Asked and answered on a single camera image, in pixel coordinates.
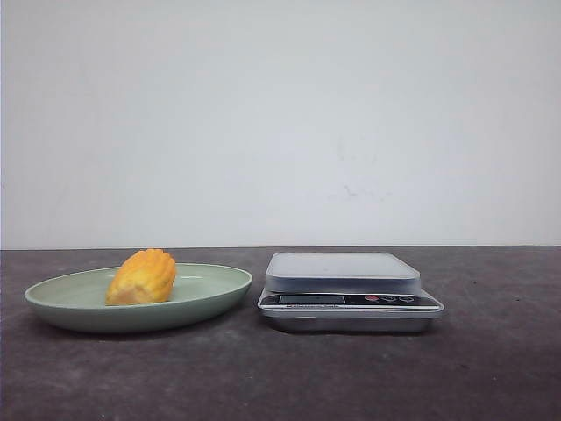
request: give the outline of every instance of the white wall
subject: white wall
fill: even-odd
[[[3,8],[3,248],[561,244],[557,0]]]

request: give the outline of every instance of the dark countertop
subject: dark countertop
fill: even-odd
[[[424,334],[289,334],[256,302],[277,251],[387,251],[447,313]],[[92,335],[44,324],[23,294],[131,250],[2,252],[3,420],[561,419],[561,247],[172,249],[253,274],[197,325]]]

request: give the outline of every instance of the oval plate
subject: oval plate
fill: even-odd
[[[168,329],[212,318],[241,300],[252,275],[242,269],[176,263],[169,301],[105,305],[105,291],[118,268],[63,275],[33,285],[25,299],[51,325],[79,332],[126,333]]]

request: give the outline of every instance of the yellow fruit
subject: yellow fruit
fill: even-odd
[[[105,305],[162,303],[174,286],[175,260],[163,250],[136,252],[119,268],[105,294]]]

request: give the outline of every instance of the digital scale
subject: digital scale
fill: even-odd
[[[388,253],[277,253],[258,301],[283,331],[421,332],[444,306]]]

